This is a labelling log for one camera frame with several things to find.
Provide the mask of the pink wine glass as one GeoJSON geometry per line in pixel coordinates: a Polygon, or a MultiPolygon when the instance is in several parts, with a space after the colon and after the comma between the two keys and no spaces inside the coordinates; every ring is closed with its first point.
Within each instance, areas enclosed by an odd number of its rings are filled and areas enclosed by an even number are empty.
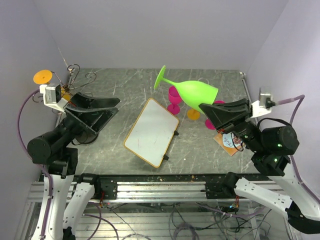
{"type": "MultiPolygon", "coordinates": [[[[214,104],[224,104],[225,102],[223,101],[223,100],[216,100],[215,102],[214,102],[214,104]]],[[[209,119],[207,119],[206,121],[205,121],[205,126],[208,128],[208,129],[210,129],[210,130],[215,130],[216,129],[216,127],[212,124],[212,122],[209,120],[209,119]]]]}
{"type": "Polygon", "coordinates": [[[167,106],[167,110],[173,115],[177,115],[180,112],[179,104],[182,102],[182,98],[174,86],[168,89],[168,100],[170,104],[167,106]]]}

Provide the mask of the orange wine glass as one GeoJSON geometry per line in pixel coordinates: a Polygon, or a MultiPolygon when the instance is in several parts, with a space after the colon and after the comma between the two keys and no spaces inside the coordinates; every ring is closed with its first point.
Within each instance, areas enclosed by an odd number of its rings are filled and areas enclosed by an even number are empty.
{"type": "Polygon", "coordinates": [[[187,111],[187,117],[192,121],[198,120],[200,118],[200,116],[201,116],[200,112],[198,112],[197,110],[195,110],[193,108],[189,109],[187,111]]]}
{"type": "Polygon", "coordinates": [[[47,70],[47,69],[40,70],[33,76],[33,82],[37,85],[47,85],[50,83],[53,76],[55,76],[60,82],[60,85],[61,85],[60,89],[61,89],[62,98],[64,98],[67,101],[70,101],[71,95],[65,89],[65,85],[63,84],[63,82],[61,81],[61,79],[58,77],[58,75],[55,72],[53,72],[51,70],[47,70]]]}

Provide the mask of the green wine glass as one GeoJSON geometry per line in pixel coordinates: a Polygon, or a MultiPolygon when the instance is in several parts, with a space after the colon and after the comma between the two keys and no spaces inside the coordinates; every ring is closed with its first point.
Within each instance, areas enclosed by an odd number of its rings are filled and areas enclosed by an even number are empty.
{"type": "Polygon", "coordinates": [[[212,105],[218,95],[219,89],[198,80],[186,80],[174,82],[164,77],[166,66],[164,65],[155,80],[153,89],[156,90],[160,82],[166,82],[176,88],[179,96],[190,108],[205,114],[199,107],[200,104],[212,105]]]}

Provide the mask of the clear wine glass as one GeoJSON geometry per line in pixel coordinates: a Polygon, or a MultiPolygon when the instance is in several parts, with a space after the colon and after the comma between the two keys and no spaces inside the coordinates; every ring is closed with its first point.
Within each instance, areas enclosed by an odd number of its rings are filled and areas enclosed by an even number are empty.
{"type": "Polygon", "coordinates": [[[203,83],[208,84],[208,85],[210,84],[209,80],[207,78],[204,78],[204,77],[199,78],[198,81],[203,82],[203,83]]]}

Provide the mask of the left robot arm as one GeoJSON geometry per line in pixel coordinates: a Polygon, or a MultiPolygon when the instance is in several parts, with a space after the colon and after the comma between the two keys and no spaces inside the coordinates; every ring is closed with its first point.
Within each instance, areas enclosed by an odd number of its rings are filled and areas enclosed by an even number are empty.
{"type": "Polygon", "coordinates": [[[80,176],[75,193],[68,200],[78,164],[78,149],[69,147],[81,136],[94,136],[118,113],[120,99],[90,97],[81,93],[70,100],[46,103],[65,114],[52,130],[33,138],[27,145],[34,164],[47,167],[44,193],[33,240],[74,240],[76,227],[90,199],[102,193],[100,177],[93,173],[80,176]]]}

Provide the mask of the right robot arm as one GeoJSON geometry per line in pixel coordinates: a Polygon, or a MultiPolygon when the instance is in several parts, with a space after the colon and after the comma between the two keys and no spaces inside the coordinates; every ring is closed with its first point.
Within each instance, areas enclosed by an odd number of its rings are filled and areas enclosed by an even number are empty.
{"type": "Polygon", "coordinates": [[[269,100],[262,108],[259,101],[247,99],[205,104],[199,108],[221,134],[234,133],[253,152],[251,161],[258,172],[281,187],[285,194],[256,185],[234,172],[228,172],[220,184],[226,198],[235,196],[253,200],[282,215],[294,229],[314,235],[320,232],[320,198],[299,177],[294,162],[299,141],[291,122],[275,119],[282,126],[260,130],[251,119],[269,114],[275,103],[269,100]]]}

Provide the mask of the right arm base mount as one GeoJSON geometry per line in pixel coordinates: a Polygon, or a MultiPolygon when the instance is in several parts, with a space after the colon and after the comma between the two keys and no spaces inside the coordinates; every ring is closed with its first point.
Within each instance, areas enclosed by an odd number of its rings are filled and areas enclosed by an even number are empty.
{"type": "Polygon", "coordinates": [[[236,183],[242,177],[234,172],[228,172],[221,182],[209,182],[205,184],[205,188],[201,192],[206,194],[207,199],[215,198],[235,198],[236,183]]]}

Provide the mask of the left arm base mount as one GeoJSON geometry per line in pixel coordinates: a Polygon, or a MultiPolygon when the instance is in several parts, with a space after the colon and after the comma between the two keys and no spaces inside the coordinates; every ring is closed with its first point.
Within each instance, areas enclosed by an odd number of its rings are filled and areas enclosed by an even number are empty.
{"type": "Polygon", "coordinates": [[[93,185],[94,194],[92,198],[95,200],[115,200],[117,198],[118,185],[113,179],[106,176],[83,173],[77,177],[76,182],[78,184],[89,183],[93,185]]]}

